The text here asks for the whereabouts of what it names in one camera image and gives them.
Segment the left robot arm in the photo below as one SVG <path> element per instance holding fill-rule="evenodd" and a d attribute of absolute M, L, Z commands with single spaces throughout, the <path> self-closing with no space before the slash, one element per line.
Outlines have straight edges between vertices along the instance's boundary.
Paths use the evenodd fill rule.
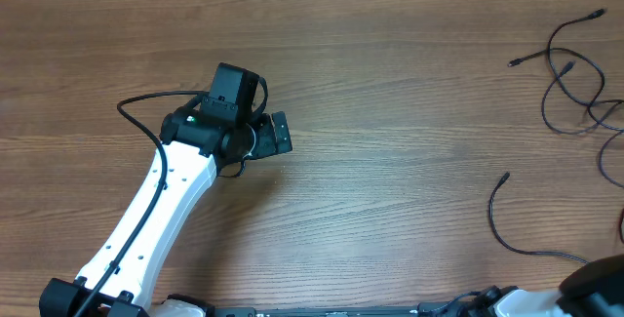
<path fill-rule="evenodd" d="M 211 87 L 189 92 L 161 131 L 142 130 L 156 145 L 154 159 L 127 211 L 95 256 L 71 282 L 50 280 L 39 299 L 43 317 L 213 316 L 215 308 L 184 295 L 154 305 L 162 266 L 189 214 L 225 168 L 244 167 L 292 151 L 284 112 L 254 104 L 266 80 L 220 63 Z"/>

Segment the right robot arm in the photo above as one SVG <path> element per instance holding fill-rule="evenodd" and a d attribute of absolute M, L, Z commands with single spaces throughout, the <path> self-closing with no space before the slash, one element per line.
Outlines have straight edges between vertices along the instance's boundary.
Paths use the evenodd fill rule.
<path fill-rule="evenodd" d="M 495 286 L 458 312 L 460 317 L 623 317 L 623 256 L 592 261 L 554 291 Z"/>

